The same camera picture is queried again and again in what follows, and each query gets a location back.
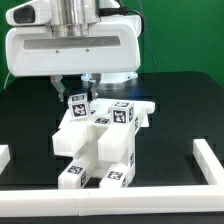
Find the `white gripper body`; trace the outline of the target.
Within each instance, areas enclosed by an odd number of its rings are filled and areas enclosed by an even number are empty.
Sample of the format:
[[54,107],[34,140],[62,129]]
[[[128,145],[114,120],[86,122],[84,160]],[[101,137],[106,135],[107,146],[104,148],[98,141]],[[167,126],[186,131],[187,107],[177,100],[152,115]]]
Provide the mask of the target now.
[[56,38],[47,26],[16,27],[6,35],[6,60],[15,76],[133,72],[140,66],[137,16],[104,17],[82,37]]

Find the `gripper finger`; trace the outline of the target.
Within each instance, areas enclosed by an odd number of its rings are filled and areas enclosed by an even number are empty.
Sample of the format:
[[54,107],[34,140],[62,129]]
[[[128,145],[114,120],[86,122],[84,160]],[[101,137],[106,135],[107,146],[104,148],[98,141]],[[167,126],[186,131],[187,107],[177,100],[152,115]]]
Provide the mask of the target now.
[[97,98],[97,88],[101,81],[100,73],[92,73],[89,75],[92,87],[88,90],[88,100],[93,101]]
[[51,76],[50,81],[54,88],[57,90],[60,101],[63,102],[65,86],[62,83],[62,77],[60,75]]

